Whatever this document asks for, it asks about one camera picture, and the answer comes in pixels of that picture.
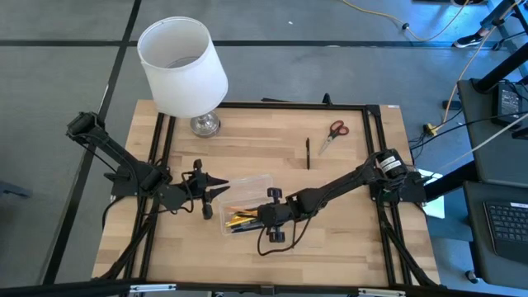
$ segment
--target white lampshade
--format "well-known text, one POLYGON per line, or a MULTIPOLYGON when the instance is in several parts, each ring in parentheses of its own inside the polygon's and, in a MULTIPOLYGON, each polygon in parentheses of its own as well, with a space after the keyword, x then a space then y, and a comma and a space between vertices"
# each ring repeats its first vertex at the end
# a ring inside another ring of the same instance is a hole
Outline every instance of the white lampshade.
POLYGON ((159 112, 190 118, 212 111, 228 91, 228 78, 207 28, 189 17, 152 24, 138 53, 159 112))

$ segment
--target wooden table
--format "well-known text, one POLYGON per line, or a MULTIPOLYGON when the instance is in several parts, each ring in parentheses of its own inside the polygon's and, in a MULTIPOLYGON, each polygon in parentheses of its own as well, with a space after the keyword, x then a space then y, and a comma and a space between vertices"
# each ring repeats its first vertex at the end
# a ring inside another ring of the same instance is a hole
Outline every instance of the wooden table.
MULTIPOLYGON (((388 147, 396 148, 410 163, 399 107, 381 106, 381 111, 388 147)), ((365 131, 358 111, 219 108, 216 112, 222 120, 222 128, 211 139, 195 137, 189 120, 177 120, 169 159, 176 182, 182 171, 192 169, 193 161, 201 158, 204 171, 218 178, 234 180, 269 173, 274 185, 288 195, 305 187, 322 186, 352 171, 367 158, 365 131), (335 120, 344 120, 350 134, 334 140, 325 153, 318 156, 328 126, 335 120), (311 170, 305 168, 307 137, 311 143, 311 170)), ((156 117, 153 101, 138 101, 126 143, 126 148, 138 159, 147 159, 156 117)), ((200 202, 192 214, 161 214, 148 280, 386 286, 380 227, 375 204, 369 196, 368 187, 363 186, 333 200, 313 218, 295 249, 265 257, 257 254, 258 231, 231 236, 220 232, 216 200, 213 210, 217 215, 211 220, 202 219, 200 202)), ((408 250, 429 277, 438 282, 423 213, 407 203, 400 204, 399 210, 408 250)), ((110 268, 129 242, 135 212, 134 197, 124 199, 111 209, 94 276, 110 268)), ((297 234, 303 226, 304 223, 298 224, 297 234)), ((262 240, 262 250, 287 245, 291 240, 292 224, 285 225, 284 230, 284 245, 262 240)), ((142 251, 140 247, 133 276, 139 274, 142 251)), ((401 282, 398 253, 394 247, 393 258, 397 280, 401 282)))

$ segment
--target desk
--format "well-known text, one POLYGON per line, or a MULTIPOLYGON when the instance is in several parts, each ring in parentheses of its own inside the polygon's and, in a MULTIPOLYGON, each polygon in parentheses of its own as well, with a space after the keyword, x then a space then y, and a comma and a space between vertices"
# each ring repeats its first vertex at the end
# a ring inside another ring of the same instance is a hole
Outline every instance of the desk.
POLYGON ((499 257, 493 251, 483 204, 486 200, 526 200, 528 189, 467 181, 464 183, 464 195, 474 237, 469 245, 475 275, 489 284, 528 289, 528 265, 499 257))
MULTIPOLYGON (((488 118, 492 113, 492 94, 476 92, 469 80, 458 82, 460 101, 466 122, 488 118)), ((497 133, 501 126, 486 120, 467 126, 471 146, 481 144, 497 133)), ((528 141, 513 139, 511 132, 500 134, 473 153, 474 161, 428 184, 427 199, 441 196, 462 186, 463 181, 487 182, 499 185, 528 187, 528 141)))
MULTIPOLYGON (((192 162, 201 158, 204 171, 218 178, 233 180, 270 173, 275 186, 288 195, 340 177, 367 157, 360 112, 229 108, 216 112, 222 129, 211 139, 196 138, 189 120, 177 120, 168 161, 174 177, 188 171, 192 162), (325 154, 318 156, 328 126, 338 119, 345 121, 351 133, 334 140, 325 154), (316 152, 312 153, 311 170, 305 169, 307 137, 312 152, 316 152)), ((399 108, 382 106, 381 112, 388 147, 396 148, 406 162, 411 162, 399 108)), ((138 159, 148 157, 156 117, 152 101, 138 101, 126 143, 138 159)), ((217 212, 216 200, 212 205, 217 212)), ((405 203, 399 205, 399 210, 408 250, 429 277, 439 282, 423 213, 415 205, 405 203)), ((130 197, 109 212, 94 276, 106 272, 129 242, 135 211, 135 198, 130 197)), ((299 224, 297 234, 302 226, 304 223, 299 224)), ((288 242, 291 224, 284 229, 288 242)), ((294 250, 260 257, 257 235, 258 232, 251 232, 225 237, 220 232, 219 216, 203 220, 200 210, 193 214, 161 214, 147 278, 221 284, 387 285, 380 227, 367 187, 328 204, 312 220, 294 250)), ((262 241, 263 250, 279 246, 262 241)), ((397 280, 401 282, 395 249, 392 254, 397 280)), ((140 247, 133 276, 138 275, 141 255, 140 247)))

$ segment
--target keyboard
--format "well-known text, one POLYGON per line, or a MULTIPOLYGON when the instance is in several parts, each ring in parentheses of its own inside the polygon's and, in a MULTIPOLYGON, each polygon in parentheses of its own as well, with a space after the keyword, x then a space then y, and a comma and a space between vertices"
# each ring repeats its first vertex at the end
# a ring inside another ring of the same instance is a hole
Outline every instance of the keyboard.
POLYGON ((528 203, 486 201, 484 208, 495 253, 528 263, 528 203))

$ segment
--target shoe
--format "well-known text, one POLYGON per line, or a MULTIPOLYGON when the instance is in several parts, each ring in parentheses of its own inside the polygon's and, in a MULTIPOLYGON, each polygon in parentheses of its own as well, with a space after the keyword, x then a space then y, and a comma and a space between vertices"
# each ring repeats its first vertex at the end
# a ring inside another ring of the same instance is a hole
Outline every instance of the shoe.
MULTIPOLYGON (((466 0, 451 0, 451 4, 462 7, 464 6, 466 0)), ((469 0, 468 4, 466 5, 473 5, 473 4, 480 4, 484 0, 469 0)))
POLYGON ((481 35, 475 33, 473 35, 459 38, 457 41, 453 43, 453 45, 459 49, 462 49, 466 46, 478 45, 480 41, 482 41, 483 38, 484 37, 482 37, 481 35))

